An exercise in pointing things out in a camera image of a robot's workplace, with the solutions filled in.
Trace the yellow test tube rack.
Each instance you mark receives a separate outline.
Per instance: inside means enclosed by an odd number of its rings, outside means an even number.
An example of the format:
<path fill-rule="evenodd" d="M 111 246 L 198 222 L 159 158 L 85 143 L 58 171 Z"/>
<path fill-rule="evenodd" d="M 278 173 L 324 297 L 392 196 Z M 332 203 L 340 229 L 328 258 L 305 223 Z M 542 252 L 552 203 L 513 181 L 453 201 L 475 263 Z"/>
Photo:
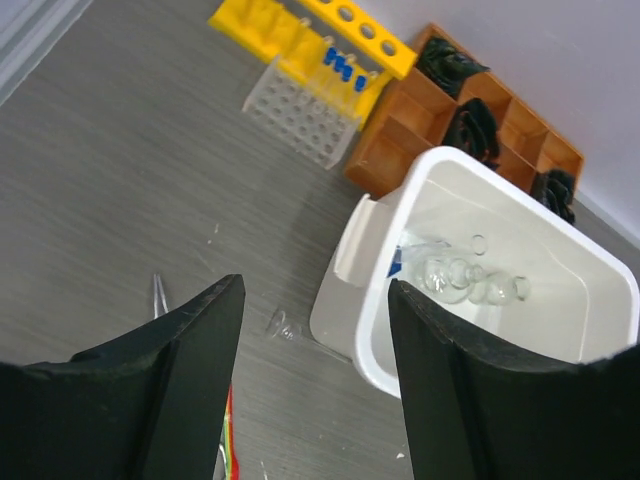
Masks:
<path fill-rule="evenodd" d="M 410 72 L 417 53 L 353 1 L 300 1 L 296 14 L 283 1 L 221 3 L 207 24 L 233 39 L 262 62 L 277 66 L 306 86 L 322 68 L 333 47 L 354 55 L 355 83 L 365 81 L 355 104 L 356 118 L 365 124 L 383 88 Z"/>

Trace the white plastic tub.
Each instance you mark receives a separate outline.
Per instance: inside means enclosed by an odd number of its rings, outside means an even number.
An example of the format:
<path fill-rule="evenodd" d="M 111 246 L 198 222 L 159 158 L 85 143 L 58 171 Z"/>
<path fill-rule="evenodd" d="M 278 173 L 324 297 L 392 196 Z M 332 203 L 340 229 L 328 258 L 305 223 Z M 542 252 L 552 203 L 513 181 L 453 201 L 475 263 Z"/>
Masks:
<path fill-rule="evenodd" d="M 432 240 L 451 247 L 429 257 L 461 257 L 486 277 L 529 280 L 528 298 L 505 306 L 476 305 L 469 296 L 458 304 L 435 300 L 490 333 L 570 363 L 637 341 L 639 287 L 623 262 L 469 155 L 438 147 L 421 154 L 394 191 L 359 200 L 311 311 L 313 338 L 389 395 L 400 390 L 388 289 L 395 279 L 417 287 L 414 270 L 424 260 L 387 273 L 398 245 Z"/>

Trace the metal test tube holder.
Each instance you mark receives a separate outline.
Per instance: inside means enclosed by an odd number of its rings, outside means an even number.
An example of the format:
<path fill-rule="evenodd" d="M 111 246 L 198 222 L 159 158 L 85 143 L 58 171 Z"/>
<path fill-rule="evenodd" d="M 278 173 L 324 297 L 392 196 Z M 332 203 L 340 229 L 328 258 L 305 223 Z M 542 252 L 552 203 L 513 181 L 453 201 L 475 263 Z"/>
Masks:
<path fill-rule="evenodd" d="M 162 277 L 159 273 L 154 273 L 152 277 L 153 282 L 153 318 L 157 319 L 169 312 L 169 306 L 167 302 L 166 293 L 164 290 L 164 284 Z"/>

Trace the clear glass flask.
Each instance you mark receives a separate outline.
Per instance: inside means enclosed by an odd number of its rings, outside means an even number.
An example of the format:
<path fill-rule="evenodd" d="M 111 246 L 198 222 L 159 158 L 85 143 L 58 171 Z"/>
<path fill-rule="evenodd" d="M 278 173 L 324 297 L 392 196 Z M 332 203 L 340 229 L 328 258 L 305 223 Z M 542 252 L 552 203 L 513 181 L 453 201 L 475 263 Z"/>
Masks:
<path fill-rule="evenodd" d="M 414 270 L 417 287 L 444 304 L 463 302 L 485 277 L 482 266 L 461 257 L 429 257 Z"/>
<path fill-rule="evenodd" d="M 516 300 L 526 300 L 530 290 L 531 284 L 526 277 L 495 272 L 478 282 L 468 299 L 476 305 L 505 306 Z"/>

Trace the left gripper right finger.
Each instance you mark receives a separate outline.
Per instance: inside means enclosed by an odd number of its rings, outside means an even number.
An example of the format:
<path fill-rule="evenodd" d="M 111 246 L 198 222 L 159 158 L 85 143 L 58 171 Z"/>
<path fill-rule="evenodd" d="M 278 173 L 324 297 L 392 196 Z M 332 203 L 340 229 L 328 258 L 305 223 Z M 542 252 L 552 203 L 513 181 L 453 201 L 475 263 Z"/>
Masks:
<path fill-rule="evenodd" d="M 491 334 L 404 281 L 388 300 L 415 478 L 590 475 L 576 365 Z"/>

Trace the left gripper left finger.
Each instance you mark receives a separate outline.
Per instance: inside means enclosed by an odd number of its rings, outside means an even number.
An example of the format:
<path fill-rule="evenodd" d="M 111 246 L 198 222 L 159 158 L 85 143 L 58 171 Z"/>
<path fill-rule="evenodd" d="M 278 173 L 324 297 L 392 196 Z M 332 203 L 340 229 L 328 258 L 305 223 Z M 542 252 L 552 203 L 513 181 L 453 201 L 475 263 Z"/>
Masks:
<path fill-rule="evenodd" d="M 243 278 L 227 275 L 166 315 L 74 355 L 128 367 L 144 348 L 155 350 L 159 374 L 133 478 L 214 479 L 244 304 Z"/>

